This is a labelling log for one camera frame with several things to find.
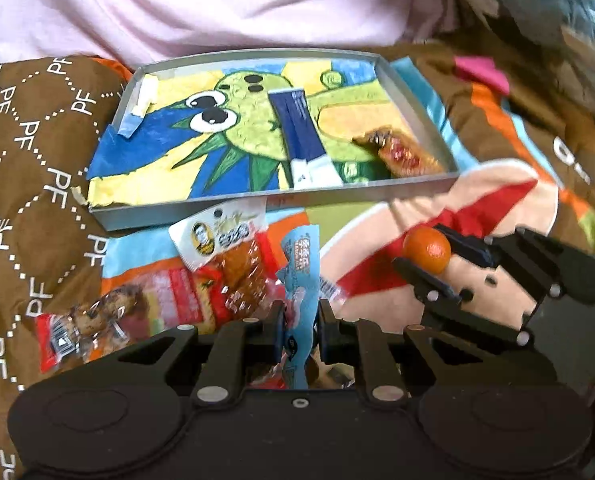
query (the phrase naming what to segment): pink shirt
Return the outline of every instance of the pink shirt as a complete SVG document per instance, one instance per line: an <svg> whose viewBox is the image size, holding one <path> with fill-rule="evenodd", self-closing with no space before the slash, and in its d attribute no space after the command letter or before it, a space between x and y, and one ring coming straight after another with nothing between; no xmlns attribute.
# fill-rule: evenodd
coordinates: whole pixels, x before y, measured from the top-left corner
<svg viewBox="0 0 595 480"><path fill-rule="evenodd" d="M136 67L224 47L384 45L455 28L454 0L0 0L0 62Z"/></svg>

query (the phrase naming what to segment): mandarin orange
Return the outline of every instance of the mandarin orange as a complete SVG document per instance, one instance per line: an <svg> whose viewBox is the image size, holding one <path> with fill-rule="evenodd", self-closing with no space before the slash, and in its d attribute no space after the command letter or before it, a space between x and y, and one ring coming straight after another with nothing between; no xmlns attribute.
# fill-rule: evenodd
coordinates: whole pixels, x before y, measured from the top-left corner
<svg viewBox="0 0 595 480"><path fill-rule="evenodd" d="M430 274L439 274L451 259L451 244L437 229L417 226L404 238L402 256Z"/></svg>

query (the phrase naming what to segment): snack package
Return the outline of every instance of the snack package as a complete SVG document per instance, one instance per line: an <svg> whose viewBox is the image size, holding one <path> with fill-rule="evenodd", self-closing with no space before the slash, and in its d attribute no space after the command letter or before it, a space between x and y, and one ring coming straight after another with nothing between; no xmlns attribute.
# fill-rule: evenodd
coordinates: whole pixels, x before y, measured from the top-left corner
<svg viewBox="0 0 595 480"><path fill-rule="evenodd" d="M222 203L169 228L184 264L208 290L217 328L264 317L282 298L267 228L263 198Z"/></svg>
<svg viewBox="0 0 595 480"><path fill-rule="evenodd" d="M278 271L286 291L284 382L287 388L307 389L305 366L313 349L313 324L320 296L319 227L293 229L282 240L282 250L289 261Z"/></svg>
<svg viewBox="0 0 595 480"><path fill-rule="evenodd" d="M180 260L178 266L131 277L148 304L150 331L157 334L179 324L192 324L199 334L215 332L207 280L194 275Z"/></svg>
<svg viewBox="0 0 595 480"><path fill-rule="evenodd" d="M48 372L67 357L84 362L149 337L147 307L138 286L125 285L93 304L80 304L68 314L35 318L40 370Z"/></svg>
<svg viewBox="0 0 595 480"><path fill-rule="evenodd" d="M391 126L380 126L361 137L353 137L360 145L373 145L393 176L402 178L443 173L441 164L426 153L412 137Z"/></svg>
<svg viewBox="0 0 595 480"><path fill-rule="evenodd" d="M337 283L320 276L320 299L328 300L331 308L336 312L348 299L348 294Z"/></svg>

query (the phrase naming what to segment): red snack bag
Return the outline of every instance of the red snack bag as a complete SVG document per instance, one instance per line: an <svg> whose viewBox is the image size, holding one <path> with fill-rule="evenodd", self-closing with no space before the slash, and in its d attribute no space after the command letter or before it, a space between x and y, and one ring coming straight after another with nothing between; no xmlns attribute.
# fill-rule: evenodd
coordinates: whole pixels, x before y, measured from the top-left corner
<svg viewBox="0 0 595 480"><path fill-rule="evenodd" d="M226 202L169 228L186 266L209 284L217 326L259 317L283 297L267 228L259 198Z"/></svg>
<svg viewBox="0 0 595 480"><path fill-rule="evenodd" d="M140 288L123 285L95 303L72 307L64 316L40 314L35 319L40 370L48 372L72 356L88 362L147 338L146 310Z"/></svg>

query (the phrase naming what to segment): silver tray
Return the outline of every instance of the silver tray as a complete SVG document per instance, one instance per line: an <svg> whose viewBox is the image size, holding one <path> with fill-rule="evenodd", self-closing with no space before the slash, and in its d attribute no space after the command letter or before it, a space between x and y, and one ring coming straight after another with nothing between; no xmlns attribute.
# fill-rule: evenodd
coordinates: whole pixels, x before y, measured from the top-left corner
<svg viewBox="0 0 595 480"><path fill-rule="evenodd" d="M411 126L412 133L420 145L439 160L442 166L447 168L448 173L345 184L336 188L259 191L190 198L177 202L149 205L91 207L90 212L107 231L114 231L172 224L226 200L251 196L265 196L267 208L274 210L334 203L382 202L395 198L432 196L450 189L457 178L457 168L450 150L404 80L378 54L326 48L263 48L197 54L196 56L178 57L152 63L140 67L134 73L124 91L112 124L117 130L127 110L131 110L137 104L142 78L145 74L156 74L162 80L207 70L229 68L230 63L237 65L243 60L281 60L285 62L310 59L349 59L373 63L377 80L402 117Z"/></svg>

